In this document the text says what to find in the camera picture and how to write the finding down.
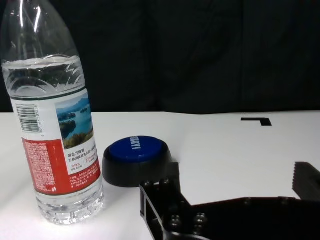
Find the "clear plastic bottle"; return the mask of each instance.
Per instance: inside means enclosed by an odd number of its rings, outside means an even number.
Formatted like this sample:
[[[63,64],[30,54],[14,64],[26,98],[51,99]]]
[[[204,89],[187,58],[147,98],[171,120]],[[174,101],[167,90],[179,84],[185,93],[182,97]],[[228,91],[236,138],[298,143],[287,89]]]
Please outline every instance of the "clear plastic bottle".
[[[56,224],[80,222],[101,209],[103,184],[71,34],[48,0],[10,0],[0,37],[3,77],[40,211]]]

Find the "black fabric backdrop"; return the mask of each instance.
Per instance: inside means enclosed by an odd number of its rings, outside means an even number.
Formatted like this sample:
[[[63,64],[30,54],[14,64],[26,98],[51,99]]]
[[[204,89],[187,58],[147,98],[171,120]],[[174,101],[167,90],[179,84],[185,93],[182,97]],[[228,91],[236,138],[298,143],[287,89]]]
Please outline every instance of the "black fabric backdrop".
[[[318,0],[51,2],[77,45],[93,111],[320,109]],[[0,77],[0,112],[10,111]]]

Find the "round blue button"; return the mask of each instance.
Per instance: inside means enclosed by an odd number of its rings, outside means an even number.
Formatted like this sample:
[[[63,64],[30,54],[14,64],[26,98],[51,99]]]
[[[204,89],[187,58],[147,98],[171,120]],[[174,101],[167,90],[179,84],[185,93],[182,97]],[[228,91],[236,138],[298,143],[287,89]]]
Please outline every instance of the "round blue button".
[[[151,136],[132,136],[116,141],[109,148],[115,161],[142,163],[150,161],[161,153],[163,142]]]

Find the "white tabletop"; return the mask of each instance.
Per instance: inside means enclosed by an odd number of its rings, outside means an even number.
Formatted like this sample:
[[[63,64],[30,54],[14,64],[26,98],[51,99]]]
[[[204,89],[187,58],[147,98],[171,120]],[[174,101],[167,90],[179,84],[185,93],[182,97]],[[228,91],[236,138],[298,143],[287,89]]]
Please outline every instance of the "white tabletop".
[[[242,117],[270,118],[272,126]],[[320,170],[320,111],[186,115],[93,113],[100,163],[113,142],[137,135],[165,141],[180,162],[181,191],[191,204],[241,197],[298,197],[295,162]],[[48,223],[38,211],[12,113],[0,113],[0,240],[151,240],[140,217],[140,190],[104,181],[105,204],[74,225]]]

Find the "barcode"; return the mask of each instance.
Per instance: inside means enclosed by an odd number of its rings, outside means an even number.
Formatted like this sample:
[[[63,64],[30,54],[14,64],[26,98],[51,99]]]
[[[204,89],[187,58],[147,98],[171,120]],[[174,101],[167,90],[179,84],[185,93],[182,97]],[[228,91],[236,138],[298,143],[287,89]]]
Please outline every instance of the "barcode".
[[[22,131],[32,134],[42,133],[41,121],[37,106],[34,104],[16,104],[15,106]]]

